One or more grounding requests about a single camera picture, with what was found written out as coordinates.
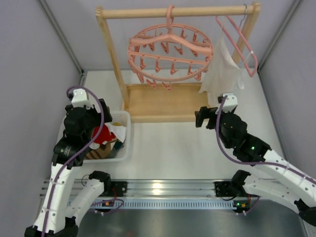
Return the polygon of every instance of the hanger hook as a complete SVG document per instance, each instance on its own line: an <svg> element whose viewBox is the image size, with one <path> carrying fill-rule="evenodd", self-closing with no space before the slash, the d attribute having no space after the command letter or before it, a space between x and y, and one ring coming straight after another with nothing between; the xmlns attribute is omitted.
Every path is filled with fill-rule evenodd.
<svg viewBox="0 0 316 237"><path fill-rule="evenodd" d="M168 7L168 10L167 10L167 29L168 29L168 34L171 34L172 33L172 23L173 23L173 19L174 17L170 17L171 16L171 11L172 9L174 8L174 5L170 5Z"/></svg>
<svg viewBox="0 0 316 237"><path fill-rule="evenodd" d="M243 16L243 19L240 21L240 24L239 24L239 28L241 27L241 24L242 24L242 22L243 22L243 20L246 18L246 15L247 15L247 4L243 4L246 8L245 8L245 14L244 14L244 16Z"/></svg>

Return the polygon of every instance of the wooden base board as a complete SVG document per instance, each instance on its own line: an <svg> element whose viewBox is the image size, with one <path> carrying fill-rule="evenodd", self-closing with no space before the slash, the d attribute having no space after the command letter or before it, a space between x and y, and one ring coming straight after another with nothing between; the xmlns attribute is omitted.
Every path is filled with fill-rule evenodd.
<svg viewBox="0 0 316 237"><path fill-rule="evenodd" d="M132 122L195 121L194 112L208 106L207 94L199 94L201 83L173 83L168 91L161 84L154 89L147 84L127 85L129 107L123 109Z"/></svg>

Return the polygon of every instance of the wooden rack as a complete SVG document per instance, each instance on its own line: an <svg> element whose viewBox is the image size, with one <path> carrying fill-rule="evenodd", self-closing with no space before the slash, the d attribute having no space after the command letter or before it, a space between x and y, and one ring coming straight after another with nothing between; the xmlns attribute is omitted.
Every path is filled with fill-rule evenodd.
<svg viewBox="0 0 316 237"><path fill-rule="evenodd" d="M257 21L261 9L260 2L242 6L213 6L213 7L175 7L171 17L177 16L220 16L220 15L247 15L242 27L242 34L249 38ZM119 66L111 38L107 19L126 18L154 18L166 17L167 8L148 9L122 9L104 10L102 7L95 8L95 15L102 31L102 35L108 48L114 73L123 97L123 109L131 115L132 122L185 122L195 121L194 111L201 106L208 106L206 92L198 94L201 87L196 83L174 83L172 91L167 91L161 84L153 89L148 84L125 84ZM241 52L245 44L241 38L237 41ZM236 51L232 55L238 63L240 57Z"/></svg>

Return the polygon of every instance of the white basket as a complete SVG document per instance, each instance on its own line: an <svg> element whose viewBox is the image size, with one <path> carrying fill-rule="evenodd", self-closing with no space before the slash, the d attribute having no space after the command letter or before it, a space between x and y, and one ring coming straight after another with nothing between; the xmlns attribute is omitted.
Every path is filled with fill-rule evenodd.
<svg viewBox="0 0 316 237"><path fill-rule="evenodd" d="M122 124L126 127L126 139L124 141L124 147L118 151L115 158L111 159L85 159L83 163L103 163L112 161L122 161L131 155L131 122L130 114L126 111L110 111L113 121Z"/></svg>

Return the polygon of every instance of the wooden rod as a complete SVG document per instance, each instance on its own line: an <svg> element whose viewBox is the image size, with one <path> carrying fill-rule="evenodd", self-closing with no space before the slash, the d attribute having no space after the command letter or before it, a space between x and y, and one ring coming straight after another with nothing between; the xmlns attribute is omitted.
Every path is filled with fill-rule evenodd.
<svg viewBox="0 0 316 237"><path fill-rule="evenodd" d="M114 44L113 44L112 37L110 34L109 26L107 24L107 21L102 19L101 15L100 15L101 11L102 11L101 7L95 8L95 15L96 15L99 27L101 29L103 39L105 41L105 44L107 45L108 52L109 52L110 57L111 57L115 77L117 78L118 86L119 86L119 89L120 89L122 97L123 97L123 103L124 103L125 107L128 108L129 107L129 98L128 98L127 87L124 83L122 72L121 72L120 67L119 67L119 61L117 58L117 54L115 52L115 48L114 48Z"/></svg>
<svg viewBox="0 0 316 237"><path fill-rule="evenodd" d="M250 34L252 32L252 29L253 29L254 25L256 24L256 21L258 19L258 16L259 16L259 13L261 10L261 3L254 1L252 3L252 8L253 8L253 12L251 15L248 15L246 17L245 23L244 23L242 30L241 30L241 33L246 38L246 40L249 39ZM241 52L243 52L243 50L245 49L245 46L246 45L245 45L244 41L242 40L241 37L239 37L239 39L237 41L237 47L240 49ZM236 64L238 64L238 62L240 61L240 56L236 50L233 52L232 58Z"/></svg>
<svg viewBox="0 0 316 237"><path fill-rule="evenodd" d="M254 7L247 6L247 15L253 13ZM207 7L175 7L171 11L171 17L181 16L224 16L224 15L244 15L245 6L207 6ZM103 19L123 19L123 18L154 18L166 17L167 8L147 8L147 9L117 9L101 10Z"/></svg>

